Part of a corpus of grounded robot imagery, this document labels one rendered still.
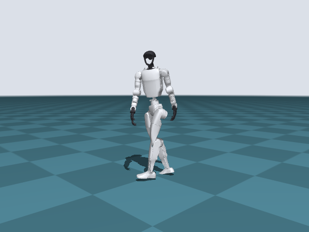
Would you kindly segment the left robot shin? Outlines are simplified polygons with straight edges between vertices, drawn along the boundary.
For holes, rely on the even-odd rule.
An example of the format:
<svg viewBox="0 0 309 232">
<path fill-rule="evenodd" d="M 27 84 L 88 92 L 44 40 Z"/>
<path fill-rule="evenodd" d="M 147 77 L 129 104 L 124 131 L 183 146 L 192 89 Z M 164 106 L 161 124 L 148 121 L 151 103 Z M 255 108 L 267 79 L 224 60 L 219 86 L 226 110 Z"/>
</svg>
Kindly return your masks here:
<svg viewBox="0 0 309 232">
<path fill-rule="evenodd" d="M 160 151 L 161 142 L 156 140 L 152 146 L 150 142 L 149 155 L 148 155 L 148 174 L 153 172 L 155 161 L 157 160 Z"/>
</svg>

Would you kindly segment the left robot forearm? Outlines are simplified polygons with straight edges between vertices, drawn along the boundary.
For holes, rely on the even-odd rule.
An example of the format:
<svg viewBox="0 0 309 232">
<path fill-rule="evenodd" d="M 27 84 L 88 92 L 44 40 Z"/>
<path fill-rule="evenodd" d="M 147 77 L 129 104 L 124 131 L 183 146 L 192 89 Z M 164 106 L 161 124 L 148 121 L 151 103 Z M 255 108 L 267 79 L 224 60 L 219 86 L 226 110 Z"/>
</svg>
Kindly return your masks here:
<svg viewBox="0 0 309 232">
<path fill-rule="evenodd" d="M 172 87 L 171 87 L 171 88 L 172 88 Z M 173 91 L 173 88 L 172 88 L 172 91 Z M 175 105 L 176 108 L 177 108 L 177 103 L 176 103 L 176 100 L 175 100 L 174 91 L 173 91 L 173 93 L 168 94 L 168 96 L 169 96 L 169 100 L 170 100 L 170 103 L 171 103 L 171 107 L 172 107 L 173 105 Z"/>
</svg>

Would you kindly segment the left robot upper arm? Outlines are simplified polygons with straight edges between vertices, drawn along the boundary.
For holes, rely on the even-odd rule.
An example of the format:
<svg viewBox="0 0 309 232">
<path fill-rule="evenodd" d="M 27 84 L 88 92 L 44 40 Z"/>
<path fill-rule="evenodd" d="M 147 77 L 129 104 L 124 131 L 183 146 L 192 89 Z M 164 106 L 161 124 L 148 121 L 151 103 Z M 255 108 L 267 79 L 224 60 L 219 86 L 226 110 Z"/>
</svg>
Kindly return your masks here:
<svg viewBox="0 0 309 232">
<path fill-rule="evenodd" d="M 169 71 L 167 69 L 159 69 L 160 75 L 164 77 L 164 82 L 166 85 L 166 92 L 167 94 L 173 93 L 172 88 L 171 88 L 171 81 L 170 81 L 170 76 L 169 76 Z"/>
</svg>

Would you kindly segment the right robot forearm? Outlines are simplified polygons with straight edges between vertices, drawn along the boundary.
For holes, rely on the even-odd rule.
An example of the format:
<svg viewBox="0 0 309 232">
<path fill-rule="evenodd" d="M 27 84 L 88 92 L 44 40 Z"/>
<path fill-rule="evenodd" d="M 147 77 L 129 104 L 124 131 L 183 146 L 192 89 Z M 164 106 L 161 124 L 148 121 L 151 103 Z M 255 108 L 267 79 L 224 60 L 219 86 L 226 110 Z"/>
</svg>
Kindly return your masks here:
<svg viewBox="0 0 309 232">
<path fill-rule="evenodd" d="M 139 97 L 134 96 L 134 94 L 133 94 L 131 108 L 135 107 L 135 111 L 136 111 L 136 107 L 137 107 L 137 104 L 138 104 L 138 100 L 139 100 Z M 130 108 L 130 110 L 131 110 L 131 108 Z"/>
</svg>

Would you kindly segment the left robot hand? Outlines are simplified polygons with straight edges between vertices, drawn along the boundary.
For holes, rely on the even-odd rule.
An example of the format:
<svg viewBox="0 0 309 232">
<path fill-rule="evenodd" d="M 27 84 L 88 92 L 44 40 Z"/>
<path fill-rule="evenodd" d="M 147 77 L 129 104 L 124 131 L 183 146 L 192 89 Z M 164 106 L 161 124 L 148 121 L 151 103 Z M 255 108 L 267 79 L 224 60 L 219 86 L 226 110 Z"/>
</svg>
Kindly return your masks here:
<svg viewBox="0 0 309 232">
<path fill-rule="evenodd" d="M 173 116 L 171 118 L 171 121 L 173 121 L 175 119 L 175 116 L 176 116 L 176 113 L 177 113 L 177 108 L 175 105 L 172 106 L 172 109 L 173 109 Z"/>
</svg>

